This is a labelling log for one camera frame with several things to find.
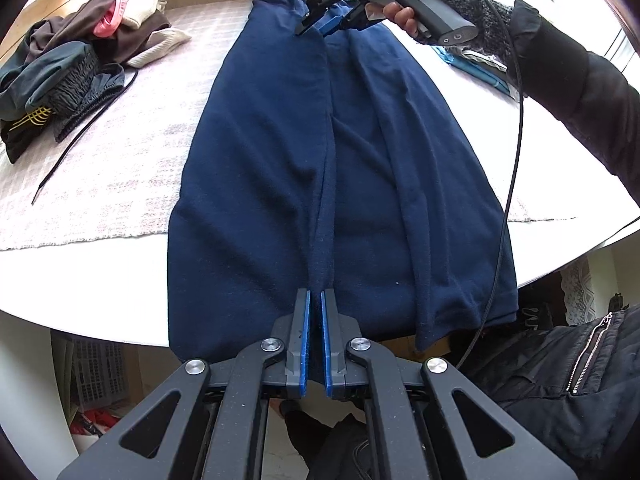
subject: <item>metal screw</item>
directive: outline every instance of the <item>metal screw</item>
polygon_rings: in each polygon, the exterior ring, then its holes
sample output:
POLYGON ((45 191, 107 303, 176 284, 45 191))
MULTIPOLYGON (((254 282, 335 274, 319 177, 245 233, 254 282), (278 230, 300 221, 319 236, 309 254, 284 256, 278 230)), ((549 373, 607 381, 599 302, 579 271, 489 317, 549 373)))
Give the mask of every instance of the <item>metal screw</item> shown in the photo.
POLYGON ((434 374, 441 374, 447 369, 447 362, 439 357, 432 357, 427 361, 427 368, 434 374))
POLYGON ((184 365, 184 369, 189 375, 201 374, 206 367, 207 365, 200 359, 192 359, 191 361, 187 361, 184 365))
POLYGON ((263 339, 262 342, 260 343, 260 347, 265 352, 275 352, 276 350, 280 350, 281 346, 282 346, 282 341, 274 337, 263 339))
POLYGON ((369 341, 366 337, 355 337, 351 340, 350 345, 354 350, 362 352, 371 348, 371 341, 369 341))

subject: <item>white folded garment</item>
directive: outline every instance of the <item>white folded garment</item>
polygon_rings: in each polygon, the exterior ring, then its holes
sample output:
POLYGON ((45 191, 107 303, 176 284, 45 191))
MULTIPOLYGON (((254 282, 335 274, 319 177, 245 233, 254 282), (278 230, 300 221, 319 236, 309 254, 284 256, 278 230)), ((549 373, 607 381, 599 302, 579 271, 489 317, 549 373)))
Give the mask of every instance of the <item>white folded garment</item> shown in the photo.
POLYGON ((156 10, 164 10, 167 0, 129 0, 122 15, 122 24, 135 30, 156 10))
POLYGON ((142 68, 148 63, 160 59, 175 47, 189 41, 191 36, 179 28, 163 28, 151 33, 146 42, 145 50, 127 61, 127 65, 142 68))

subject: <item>ribbed cuff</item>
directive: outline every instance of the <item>ribbed cuff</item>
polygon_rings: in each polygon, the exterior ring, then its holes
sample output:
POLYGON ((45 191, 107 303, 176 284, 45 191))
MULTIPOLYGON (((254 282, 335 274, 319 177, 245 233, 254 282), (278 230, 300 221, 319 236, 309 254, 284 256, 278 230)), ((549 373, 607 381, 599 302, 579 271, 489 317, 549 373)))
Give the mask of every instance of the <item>ribbed cuff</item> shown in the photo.
MULTIPOLYGON (((571 118, 582 95, 588 69, 585 48, 516 0, 510 34, 518 54, 525 94, 533 97, 559 121, 571 118)), ((513 59, 508 74, 516 81, 513 59)))

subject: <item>black cable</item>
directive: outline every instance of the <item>black cable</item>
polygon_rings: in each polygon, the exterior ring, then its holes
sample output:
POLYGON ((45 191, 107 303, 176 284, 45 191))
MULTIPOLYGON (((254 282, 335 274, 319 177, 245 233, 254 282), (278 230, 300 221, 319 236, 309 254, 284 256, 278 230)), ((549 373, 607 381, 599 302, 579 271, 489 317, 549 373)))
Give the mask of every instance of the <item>black cable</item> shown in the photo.
POLYGON ((124 92, 126 92, 129 87, 133 84, 133 82, 136 80, 136 78, 138 77, 138 69, 134 68, 134 73, 133 73, 133 77, 131 78, 131 81, 129 81, 125 86, 123 86, 123 88, 120 89, 120 91, 114 95, 113 97, 111 97, 106 104, 102 107, 102 109, 95 114, 91 120, 85 124, 82 129, 76 134, 76 136, 71 140, 71 142, 68 144, 68 146, 65 148, 65 151, 62 152, 62 155, 60 155, 60 157, 58 158, 58 160, 56 161, 56 163, 53 165, 53 168, 51 168, 49 170, 49 173, 47 173, 47 175, 42 179, 42 182, 40 182, 38 184, 38 189, 36 190, 36 193, 33 195, 33 200, 31 200, 31 205, 33 205, 36 202, 36 199, 39 195, 39 193, 42 191, 42 189, 46 186, 47 182, 51 179, 51 177, 53 176, 53 174, 56 172, 56 170, 58 169, 58 167, 60 166, 60 164, 62 164, 62 161, 65 160, 66 154, 71 150, 71 148, 75 145, 76 142, 78 142, 78 140, 80 139, 80 137, 82 137, 82 135, 85 133, 85 131, 87 131, 89 129, 89 127, 91 127, 92 124, 95 123, 95 121, 98 120, 98 118, 100 118, 100 116, 105 113, 107 111, 107 109, 114 104, 114 102, 116 102, 116 100, 118 99, 118 97, 120 97, 122 94, 124 94, 124 92))
POLYGON ((509 33, 509 28, 507 27, 506 23, 504 23, 504 21, 502 20, 502 17, 500 16, 500 13, 498 12, 498 10, 495 8, 494 4, 491 3, 491 0, 483 0, 483 1, 497 16, 498 22, 500 23, 500 26, 502 28, 502 32, 504 33, 505 38, 507 38, 507 40, 509 41, 509 48, 511 50, 511 57, 513 58, 513 65, 516 71, 516 80, 518 83, 518 94, 519 94, 518 104, 520 107, 520 119, 518 123, 518 142, 516 145, 515 160, 513 162, 513 173, 511 173, 511 183, 509 186, 509 193, 507 195, 507 202, 504 207, 504 215, 502 216, 502 227, 500 228, 500 244, 498 245, 498 260, 496 261, 496 264, 495 264, 494 282, 491 287, 491 293, 489 294, 489 298, 487 299, 484 312, 482 313, 480 326, 478 327, 478 330, 476 330, 476 333, 474 334, 474 337, 471 340, 471 343, 469 343, 469 346, 466 348, 465 353, 462 355, 462 357, 458 361, 456 368, 460 368, 463 365, 466 358, 469 356, 469 354, 471 354, 471 351, 473 350, 474 346, 478 342, 478 339, 480 339, 480 336, 482 335, 482 330, 484 330, 484 326, 486 324, 486 320, 489 317, 489 312, 491 310, 491 307, 494 304, 495 293, 498 289, 498 282, 500 281, 500 266, 502 265, 502 256, 504 254, 504 239, 506 238, 506 235, 507 235, 507 222, 509 219, 509 209, 511 208, 511 199, 513 198, 513 188, 516 184, 516 176, 518 174, 518 164, 520 162, 520 150, 522 148, 522 128, 524 125, 524 94, 522 92, 522 74, 520 73, 520 63, 518 62, 518 54, 516 53, 516 49, 513 44, 513 38, 509 33))

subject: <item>hand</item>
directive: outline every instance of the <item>hand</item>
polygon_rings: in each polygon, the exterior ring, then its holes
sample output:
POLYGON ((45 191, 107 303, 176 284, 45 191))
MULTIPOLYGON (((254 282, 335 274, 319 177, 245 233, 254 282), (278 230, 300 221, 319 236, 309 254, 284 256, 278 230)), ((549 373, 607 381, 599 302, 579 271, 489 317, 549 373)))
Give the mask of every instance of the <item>hand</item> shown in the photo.
POLYGON ((369 12, 382 12, 386 19, 394 22, 412 38, 418 36, 418 22, 411 7, 403 7, 397 2, 390 3, 385 7, 368 3, 366 7, 369 12))

